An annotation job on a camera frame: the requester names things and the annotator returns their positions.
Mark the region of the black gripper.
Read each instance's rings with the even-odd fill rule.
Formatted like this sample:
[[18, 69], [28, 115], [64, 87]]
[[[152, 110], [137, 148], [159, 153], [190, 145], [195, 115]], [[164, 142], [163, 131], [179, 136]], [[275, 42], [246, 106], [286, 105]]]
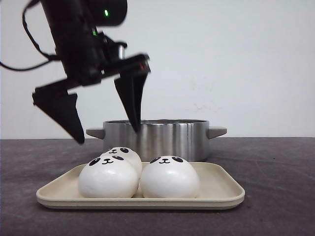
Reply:
[[103, 38], [99, 32], [92, 36], [92, 45], [78, 52], [64, 54], [63, 68], [67, 77], [63, 80], [35, 88], [33, 103], [59, 124], [77, 143], [85, 141], [79, 119], [77, 94], [68, 94], [69, 89], [90, 86], [106, 77], [122, 74], [114, 80], [116, 91], [125, 109], [128, 120], [138, 132], [141, 126], [141, 102], [145, 81], [151, 72], [149, 56], [138, 54], [116, 62], [108, 62], [103, 53]]

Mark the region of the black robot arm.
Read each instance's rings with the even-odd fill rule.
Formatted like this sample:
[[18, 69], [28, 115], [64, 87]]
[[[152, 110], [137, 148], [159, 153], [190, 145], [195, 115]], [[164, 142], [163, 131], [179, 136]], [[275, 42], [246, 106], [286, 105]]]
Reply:
[[126, 44], [97, 31], [98, 26], [118, 26], [127, 12], [125, 0], [43, 0], [41, 2], [56, 46], [54, 59], [62, 62], [66, 79], [37, 87], [33, 103], [58, 123], [78, 143], [85, 140], [76, 110], [76, 94], [68, 90], [95, 85], [118, 75], [116, 90], [135, 132], [141, 125], [141, 100], [150, 72], [149, 56], [120, 55]]

